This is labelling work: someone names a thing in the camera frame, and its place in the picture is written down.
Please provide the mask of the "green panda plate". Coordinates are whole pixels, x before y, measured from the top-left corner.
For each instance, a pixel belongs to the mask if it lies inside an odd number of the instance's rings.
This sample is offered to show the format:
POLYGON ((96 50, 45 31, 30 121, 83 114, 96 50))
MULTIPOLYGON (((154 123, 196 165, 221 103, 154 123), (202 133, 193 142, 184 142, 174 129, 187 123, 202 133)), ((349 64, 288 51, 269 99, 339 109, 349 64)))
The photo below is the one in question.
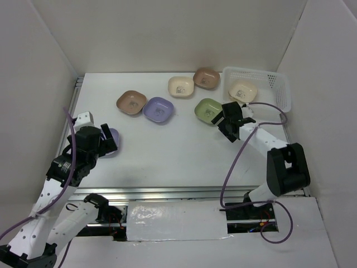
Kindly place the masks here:
POLYGON ((194 109, 195 116, 208 125, 221 111, 221 103, 211 98, 202 99, 194 109))

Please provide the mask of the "cream panda plate front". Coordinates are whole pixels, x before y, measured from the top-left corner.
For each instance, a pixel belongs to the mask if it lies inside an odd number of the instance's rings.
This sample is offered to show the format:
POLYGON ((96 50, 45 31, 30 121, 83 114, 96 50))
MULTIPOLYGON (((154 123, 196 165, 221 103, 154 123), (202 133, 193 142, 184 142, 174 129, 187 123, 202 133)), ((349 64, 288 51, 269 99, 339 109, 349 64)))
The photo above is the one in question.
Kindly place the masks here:
POLYGON ((257 96, 258 88, 247 80, 237 79, 230 86, 228 94, 238 102, 250 103, 257 96))

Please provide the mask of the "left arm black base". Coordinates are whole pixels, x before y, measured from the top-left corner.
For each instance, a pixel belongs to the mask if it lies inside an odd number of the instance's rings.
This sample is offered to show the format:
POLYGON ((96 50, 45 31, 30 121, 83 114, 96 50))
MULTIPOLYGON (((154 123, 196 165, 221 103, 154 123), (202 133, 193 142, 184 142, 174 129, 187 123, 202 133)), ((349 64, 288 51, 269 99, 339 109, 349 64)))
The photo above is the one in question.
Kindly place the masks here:
POLYGON ((78 237, 111 237, 114 241, 124 242, 127 240, 126 216, 127 206, 120 208, 110 205, 103 196, 91 193, 84 198, 98 208, 98 216, 95 223, 87 224, 78 234, 78 237))

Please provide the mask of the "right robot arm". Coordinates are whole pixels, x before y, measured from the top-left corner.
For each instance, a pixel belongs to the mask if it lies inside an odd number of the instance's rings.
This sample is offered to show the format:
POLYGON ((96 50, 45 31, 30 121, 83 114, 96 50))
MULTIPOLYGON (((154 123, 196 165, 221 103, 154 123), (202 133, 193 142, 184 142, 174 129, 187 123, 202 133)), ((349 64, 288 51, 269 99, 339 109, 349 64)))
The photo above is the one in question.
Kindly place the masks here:
POLYGON ((272 107, 283 116, 284 120, 258 123, 251 117, 244 117, 243 108, 237 102, 231 102, 223 104, 222 111, 211 122, 230 142, 243 141, 224 179, 220 192, 220 205, 224 209, 243 207, 244 215, 254 219, 261 214, 263 205, 275 203, 278 197, 309 186, 311 178, 302 145, 282 141, 262 128, 265 125, 283 126, 287 123, 286 114, 269 103, 253 102, 252 105, 272 107), (246 193, 243 203, 228 206, 224 203, 226 186, 248 145, 266 158, 266 180, 256 189, 246 193))

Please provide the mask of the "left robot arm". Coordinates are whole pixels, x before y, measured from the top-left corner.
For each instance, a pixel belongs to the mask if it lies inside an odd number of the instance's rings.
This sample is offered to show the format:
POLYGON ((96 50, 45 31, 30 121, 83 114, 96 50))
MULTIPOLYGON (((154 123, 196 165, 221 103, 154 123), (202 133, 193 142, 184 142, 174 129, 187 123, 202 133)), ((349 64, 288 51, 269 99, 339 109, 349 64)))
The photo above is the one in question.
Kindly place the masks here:
POLYGON ((1 262, 10 267, 54 267, 59 252, 88 223, 107 222, 112 214, 121 214, 105 197, 91 193, 71 215, 56 224, 62 208, 98 158, 118 149, 106 124, 99 128, 83 126, 67 139, 69 145, 53 159, 30 215, 15 225, 19 232, 1 246, 1 262))

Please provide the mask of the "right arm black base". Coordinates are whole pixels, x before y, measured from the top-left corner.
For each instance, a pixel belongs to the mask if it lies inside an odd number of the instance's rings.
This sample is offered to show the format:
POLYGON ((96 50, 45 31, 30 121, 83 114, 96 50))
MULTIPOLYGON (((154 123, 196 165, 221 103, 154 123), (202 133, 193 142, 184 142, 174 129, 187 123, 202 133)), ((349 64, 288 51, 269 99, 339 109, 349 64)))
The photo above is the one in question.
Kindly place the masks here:
POLYGON ((270 203, 264 204, 249 204, 239 208, 221 208, 221 212, 225 213, 227 221, 227 231, 229 234, 235 233, 258 233, 269 223, 264 232, 276 232, 276 215, 273 205, 270 203))

